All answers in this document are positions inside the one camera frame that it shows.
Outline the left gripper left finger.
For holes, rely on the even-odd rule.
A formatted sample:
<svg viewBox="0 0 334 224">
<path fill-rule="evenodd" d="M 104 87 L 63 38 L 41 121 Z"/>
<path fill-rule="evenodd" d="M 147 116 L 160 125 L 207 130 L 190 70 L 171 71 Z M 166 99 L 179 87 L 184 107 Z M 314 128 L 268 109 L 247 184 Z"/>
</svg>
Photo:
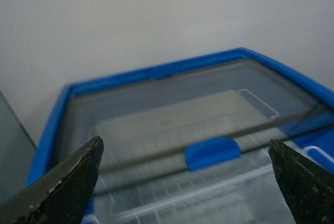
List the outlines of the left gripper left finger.
<svg viewBox="0 0 334 224">
<path fill-rule="evenodd" d="M 81 223 L 104 151 L 96 136 L 1 205 L 1 223 Z"/>
</svg>

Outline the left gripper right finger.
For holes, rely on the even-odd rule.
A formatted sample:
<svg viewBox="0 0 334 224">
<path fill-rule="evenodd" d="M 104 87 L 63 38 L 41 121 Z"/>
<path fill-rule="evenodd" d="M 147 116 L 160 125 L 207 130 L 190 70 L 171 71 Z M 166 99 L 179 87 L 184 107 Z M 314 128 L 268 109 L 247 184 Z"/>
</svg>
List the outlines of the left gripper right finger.
<svg viewBox="0 0 334 224">
<path fill-rule="evenodd" d="M 333 174 L 280 140 L 271 140 L 268 152 L 295 222 L 333 223 Z"/>
</svg>

